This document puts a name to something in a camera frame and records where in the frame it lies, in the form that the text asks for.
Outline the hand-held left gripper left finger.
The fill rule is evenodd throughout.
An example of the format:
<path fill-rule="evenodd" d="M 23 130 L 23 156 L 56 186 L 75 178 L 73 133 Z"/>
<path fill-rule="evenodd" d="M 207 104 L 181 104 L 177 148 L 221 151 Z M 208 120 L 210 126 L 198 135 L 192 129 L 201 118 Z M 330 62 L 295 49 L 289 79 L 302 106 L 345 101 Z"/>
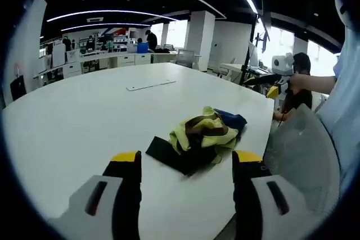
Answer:
<path fill-rule="evenodd" d="M 49 223 L 65 239 L 139 239 L 142 180 L 140 151 L 115 155 L 101 175 L 90 177 Z"/>

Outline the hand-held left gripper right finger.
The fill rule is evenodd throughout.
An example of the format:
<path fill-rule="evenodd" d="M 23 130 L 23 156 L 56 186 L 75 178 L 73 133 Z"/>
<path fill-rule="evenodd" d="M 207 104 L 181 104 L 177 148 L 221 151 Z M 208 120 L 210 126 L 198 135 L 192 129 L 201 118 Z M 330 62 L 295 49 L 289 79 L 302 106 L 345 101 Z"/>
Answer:
<path fill-rule="evenodd" d="M 318 217 L 303 194 L 251 152 L 232 152 L 236 239 L 306 239 Z"/>

